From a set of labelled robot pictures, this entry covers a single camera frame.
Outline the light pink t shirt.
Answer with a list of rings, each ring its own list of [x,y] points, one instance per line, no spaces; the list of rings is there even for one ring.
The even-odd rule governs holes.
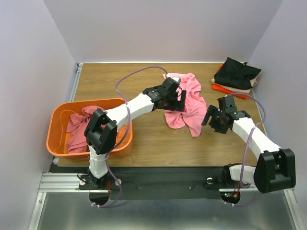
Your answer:
[[[180,129],[188,126],[191,136],[198,137],[201,134],[203,119],[206,115],[207,105],[203,97],[200,96],[201,84],[192,73],[168,73],[163,77],[178,77],[181,79],[180,87],[187,92],[185,99],[185,109],[179,111],[165,111],[165,120],[172,129]]]

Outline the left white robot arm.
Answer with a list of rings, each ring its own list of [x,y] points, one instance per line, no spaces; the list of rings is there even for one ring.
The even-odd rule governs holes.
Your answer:
[[[186,91],[179,76],[167,77],[161,85],[147,88],[134,99],[109,110],[93,112],[84,135],[90,150],[88,174],[97,189],[106,185],[108,154],[116,146],[117,131],[130,121],[156,109],[184,111]]]

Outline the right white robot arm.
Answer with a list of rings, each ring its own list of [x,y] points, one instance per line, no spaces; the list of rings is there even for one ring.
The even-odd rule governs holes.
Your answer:
[[[260,123],[254,123],[246,111],[237,109],[232,95],[219,98],[217,107],[210,105],[202,125],[222,134],[231,130],[245,142],[244,155],[251,150],[257,159],[256,166],[247,166],[245,160],[224,166],[221,174],[224,186],[254,185],[263,194],[295,187],[295,154],[271,141],[258,128]]]

